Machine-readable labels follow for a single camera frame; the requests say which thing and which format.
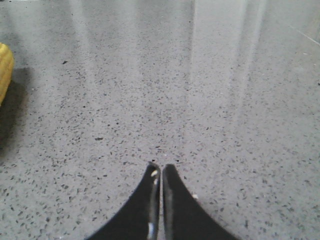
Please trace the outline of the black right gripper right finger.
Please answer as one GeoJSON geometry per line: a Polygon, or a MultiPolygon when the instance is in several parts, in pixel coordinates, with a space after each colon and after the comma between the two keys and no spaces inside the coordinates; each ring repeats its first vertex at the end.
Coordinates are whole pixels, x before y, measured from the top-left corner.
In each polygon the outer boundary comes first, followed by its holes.
{"type": "Polygon", "coordinates": [[[235,240],[197,203],[181,180],[176,167],[162,172],[163,217],[167,240],[235,240]]]}

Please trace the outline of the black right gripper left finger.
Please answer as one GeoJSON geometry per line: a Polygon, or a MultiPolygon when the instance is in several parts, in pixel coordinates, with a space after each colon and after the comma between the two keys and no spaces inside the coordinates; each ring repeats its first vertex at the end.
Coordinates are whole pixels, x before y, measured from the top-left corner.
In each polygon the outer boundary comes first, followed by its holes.
{"type": "Polygon", "coordinates": [[[90,240],[156,240],[159,230],[161,170],[150,162],[135,191],[90,240]]]}

